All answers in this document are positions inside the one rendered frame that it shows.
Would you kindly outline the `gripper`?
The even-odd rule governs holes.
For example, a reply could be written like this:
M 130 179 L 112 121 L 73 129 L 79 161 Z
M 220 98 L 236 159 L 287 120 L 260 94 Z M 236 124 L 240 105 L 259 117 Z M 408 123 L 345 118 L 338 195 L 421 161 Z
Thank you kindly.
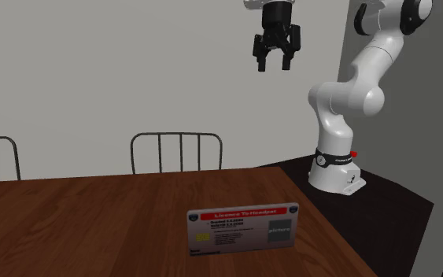
M 291 1 L 270 1 L 262 7 L 262 28 L 264 34 L 254 35 L 253 56 L 257 59 L 257 70 L 264 72 L 266 58 L 273 47 L 272 37 L 282 37 L 282 70 L 289 71 L 294 54 L 301 49 L 301 27 L 291 24 L 293 3 Z

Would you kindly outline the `white licence card red banner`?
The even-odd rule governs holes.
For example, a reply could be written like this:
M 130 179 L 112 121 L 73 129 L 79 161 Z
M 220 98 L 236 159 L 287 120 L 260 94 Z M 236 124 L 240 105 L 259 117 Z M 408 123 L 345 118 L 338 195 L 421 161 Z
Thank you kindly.
M 298 213 L 296 202 L 189 210 L 188 253 L 195 257 L 292 247 Z

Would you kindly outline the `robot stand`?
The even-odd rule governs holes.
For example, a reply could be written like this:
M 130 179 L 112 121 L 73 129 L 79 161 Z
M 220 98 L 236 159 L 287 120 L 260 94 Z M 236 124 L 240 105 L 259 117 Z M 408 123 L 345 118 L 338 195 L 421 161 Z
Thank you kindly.
M 378 277 L 410 277 L 434 203 L 367 171 L 367 184 L 345 196 L 308 183 L 312 156 L 279 166 Z

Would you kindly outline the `brown wooden table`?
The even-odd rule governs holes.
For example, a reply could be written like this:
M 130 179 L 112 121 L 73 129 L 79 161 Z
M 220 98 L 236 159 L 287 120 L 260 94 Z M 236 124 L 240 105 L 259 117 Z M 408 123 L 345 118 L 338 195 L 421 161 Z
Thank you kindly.
M 296 202 L 293 247 L 192 257 L 191 209 Z M 377 277 L 278 167 L 0 182 L 0 277 Z

